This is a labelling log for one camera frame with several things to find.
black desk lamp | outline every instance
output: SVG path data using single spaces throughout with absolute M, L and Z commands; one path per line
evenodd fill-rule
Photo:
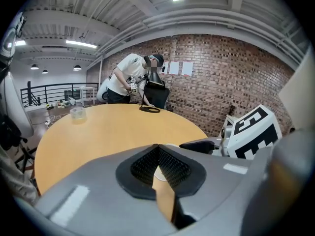
M 165 85 L 163 84 L 161 78 L 158 75 L 157 67 L 151 67 L 151 76 L 150 76 L 150 78 L 149 78 L 149 70 L 148 70 L 147 78 L 146 78 L 146 84 L 145 84 L 144 89 L 143 89 L 143 96 L 142 96 L 141 107 L 139 109 L 141 111 L 144 111 L 144 112 L 159 113 L 160 109 L 158 109 L 158 108 L 143 106 L 143 101 L 144 101 L 144 95 L 145 95 L 146 87 L 152 87 L 152 88 L 164 88 L 165 87 Z

ceiling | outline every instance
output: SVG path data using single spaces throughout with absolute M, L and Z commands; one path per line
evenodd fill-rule
M 92 66 L 134 44 L 197 33 L 249 42 L 295 69 L 309 44 L 282 0 L 29 0 L 24 16 L 20 40 L 27 45 L 17 47 L 24 63 L 77 59 Z

white wall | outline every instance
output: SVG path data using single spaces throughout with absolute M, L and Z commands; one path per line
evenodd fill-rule
M 19 60 L 13 60 L 11 72 L 14 83 L 18 91 L 27 87 L 27 81 L 31 82 L 31 87 L 59 84 L 59 83 L 80 83 L 86 82 L 86 67 L 89 63 L 77 62 L 74 60 L 48 60 L 36 63 L 38 70 L 31 70 L 31 65 L 26 65 Z M 75 65 L 80 65 L 82 70 L 73 71 Z

brick wall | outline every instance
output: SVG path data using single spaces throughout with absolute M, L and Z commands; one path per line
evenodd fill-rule
M 291 120 L 278 93 L 293 75 L 281 60 L 251 44 L 216 35 L 177 35 L 124 49 L 104 60 L 102 81 L 128 54 L 160 53 L 165 61 L 194 62 L 192 76 L 162 75 L 170 89 L 168 104 L 174 112 L 199 126 L 208 136 L 217 136 L 229 106 L 243 116 L 263 104 L 273 111 L 282 133 Z M 87 71 L 89 82 L 98 82 L 99 65 Z

white cube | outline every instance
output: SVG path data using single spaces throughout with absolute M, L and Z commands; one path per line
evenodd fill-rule
M 257 150 L 282 137 L 273 112 L 259 105 L 233 123 L 227 152 L 230 157 L 253 160 Z

